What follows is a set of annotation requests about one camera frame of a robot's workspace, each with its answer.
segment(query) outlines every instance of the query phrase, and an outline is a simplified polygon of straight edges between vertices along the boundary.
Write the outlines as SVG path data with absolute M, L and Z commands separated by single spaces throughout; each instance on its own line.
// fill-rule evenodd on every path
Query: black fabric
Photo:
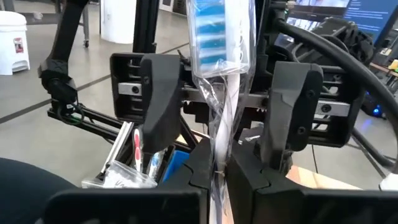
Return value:
M 46 170 L 0 158 L 0 223 L 33 224 L 51 196 L 75 187 Z

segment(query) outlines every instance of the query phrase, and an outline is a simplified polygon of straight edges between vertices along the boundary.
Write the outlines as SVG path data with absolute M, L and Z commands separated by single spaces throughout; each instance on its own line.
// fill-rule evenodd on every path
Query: toothbrush package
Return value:
M 210 221 L 222 224 L 225 168 L 256 71 L 254 0 L 187 0 L 193 81 L 210 107 Z
M 187 0 L 193 73 L 247 73 L 252 65 L 254 5 L 248 0 Z

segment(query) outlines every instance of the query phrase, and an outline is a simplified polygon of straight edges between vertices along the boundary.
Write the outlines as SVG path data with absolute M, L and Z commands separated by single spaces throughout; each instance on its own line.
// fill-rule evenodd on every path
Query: monitor screen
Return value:
M 373 38 L 376 44 L 383 41 L 379 40 L 381 32 L 396 11 L 397 5 L 397 0 L 351 0 L 344 19 L 355 22 L 361 31 Z
M 349 0 L 296 0 L 299 6 L 346 7 Z
M 322 22 L 326 17 L 343 17 L 349 0 L 296 0 L 289 17 Z

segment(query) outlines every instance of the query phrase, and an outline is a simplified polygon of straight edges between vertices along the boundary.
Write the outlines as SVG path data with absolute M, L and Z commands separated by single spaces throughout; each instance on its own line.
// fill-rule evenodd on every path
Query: screw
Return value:
M 297 134 L 304 134 L 305 133 L 305 128 L 304 127 L 299 127 L 297 130 Z
M 323 105 L 321 107 L 322 112 L 327 113 L 329 111 L 331 111 L 331 106 L 330 105 Z
M 149 77 L 144 77 L 144 83 L 149 84 Z
M 135 93 L 135 94 L 138 94 L 138 93 L 139 93 L 139 89 L 138 89 L 138 87 L 136 87 L 136 86 L 133 86 L 133 87 L 131 88 L 131 91 L 132 91 L 133 93 Z
M 307 91 L 307 98 L 313 98 L 315 96 L 315 92 L 313 90 Z

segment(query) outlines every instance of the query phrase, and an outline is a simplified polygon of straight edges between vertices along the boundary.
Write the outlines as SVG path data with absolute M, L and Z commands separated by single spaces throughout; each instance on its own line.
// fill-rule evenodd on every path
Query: red label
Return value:
M 14 46 L 15 46 L 15 52 L 18 53 L 24 53 L 24 45 L 22 43 L 22 38 L 14 38 Z

